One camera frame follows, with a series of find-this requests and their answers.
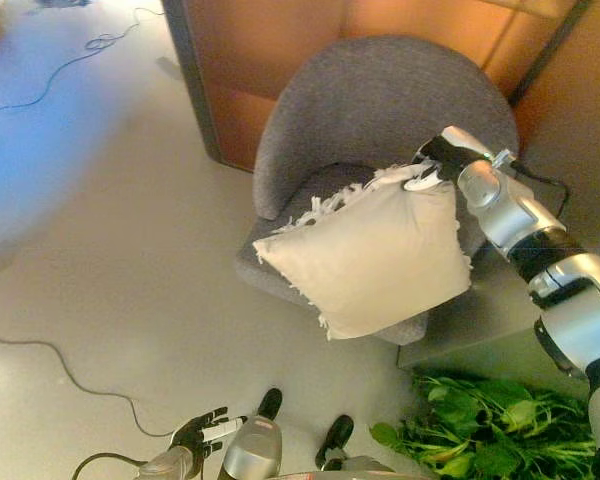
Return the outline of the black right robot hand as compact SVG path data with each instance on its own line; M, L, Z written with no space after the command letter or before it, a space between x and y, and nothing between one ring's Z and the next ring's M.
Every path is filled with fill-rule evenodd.
M424 143L414 154L412 165L422 170L406 180L406 191L422 191L445 181L456 181L471 163L490 161L493 153L474 136L457 126L445 127L442 132Z

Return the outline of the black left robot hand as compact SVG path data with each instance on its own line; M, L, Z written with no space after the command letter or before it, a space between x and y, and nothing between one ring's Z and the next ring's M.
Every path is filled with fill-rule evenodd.
M228 416L226 406L194 417L171 437L169 448L184 447L195 458L207 458L223 447L222 438L236 433L248 420L245 415Z

